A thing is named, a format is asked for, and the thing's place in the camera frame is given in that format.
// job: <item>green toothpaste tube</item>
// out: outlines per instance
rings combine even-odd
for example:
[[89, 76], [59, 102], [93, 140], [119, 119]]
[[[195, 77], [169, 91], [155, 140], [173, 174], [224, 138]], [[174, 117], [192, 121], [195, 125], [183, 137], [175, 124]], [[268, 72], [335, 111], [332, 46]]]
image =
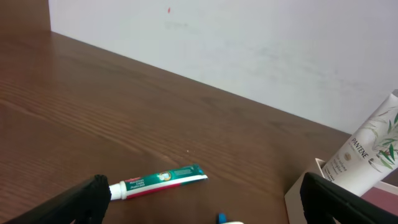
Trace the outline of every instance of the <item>green toothpaste tube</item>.
[[122, 180], [118, 184], [110, 185], [109, 189], [112, 194], [111, 200], [124, 200], [203, 179], [207, 179], [207, 176], [199, 165], [194, 164], [145, 177]]

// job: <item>black object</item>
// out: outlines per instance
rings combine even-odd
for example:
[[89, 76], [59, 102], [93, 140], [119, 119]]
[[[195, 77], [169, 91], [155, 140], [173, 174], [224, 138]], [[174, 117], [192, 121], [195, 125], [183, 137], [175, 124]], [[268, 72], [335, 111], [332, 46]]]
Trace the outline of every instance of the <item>black object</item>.
[[100, 224], [110, 201], [108, 179], [95, 175], [6, 223]]
[[361, 199], [336, 184], [307, 172], [300, 189], [308, 224], [392, 224], [398, 217]]

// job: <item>wooden table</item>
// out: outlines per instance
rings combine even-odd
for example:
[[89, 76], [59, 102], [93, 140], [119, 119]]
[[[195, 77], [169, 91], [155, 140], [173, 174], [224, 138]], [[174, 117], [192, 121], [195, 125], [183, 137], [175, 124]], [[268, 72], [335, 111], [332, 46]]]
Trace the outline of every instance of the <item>wooden table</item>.
[[94, 174], [196, 163], [207, 181], [111, 202], [104, 223], [288, 223], [284, 193], [347, 138], [59, 34], [0, 37], [0, 222]]

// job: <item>toothpaste label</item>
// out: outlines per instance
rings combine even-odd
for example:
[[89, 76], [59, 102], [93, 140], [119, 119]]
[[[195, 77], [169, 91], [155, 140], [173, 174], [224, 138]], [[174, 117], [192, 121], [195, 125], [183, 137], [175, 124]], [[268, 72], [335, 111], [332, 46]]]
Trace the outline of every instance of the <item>toothpaste label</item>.
[[195, 175], [205, 175], [202, 169], [196, 164], [192, 166], [183, 167], [180, 169], [169, 170], [158, 174], [148, 175], [145, 177], [138, 177], [134, 179], [125, 180], [124, 182], [126, 183], [126, 190], [129, 191], [149, 185], [159, 184], [170, 180], [176, 180]]

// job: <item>red stripe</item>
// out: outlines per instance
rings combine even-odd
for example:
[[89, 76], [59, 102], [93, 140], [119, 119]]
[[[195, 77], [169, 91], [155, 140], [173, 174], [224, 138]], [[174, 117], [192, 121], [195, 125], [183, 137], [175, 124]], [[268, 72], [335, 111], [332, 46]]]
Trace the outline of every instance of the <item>red stripe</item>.
[[164, 187], [159, 187], [159, 188], [156, 188], [156, 189], [146, 190], [144, 192], [139, 192], [139, 193], [136, 193], [136, 194], [128, 195], [126, 199], [138, 197], [138, 196], [141, 196], [141, 195], [153, 193], [153, 192], [160, 191], [160, 190], [163, 190], [163, 189], [168, 189], [168, 188], [171, 188], [171, 187], [176, 187], [176, 186], [179, 186], [179, 185], [181, 185], [181, 184], [172, 184], [172, 185], [168, 185], [168, 186], [164, 186]]

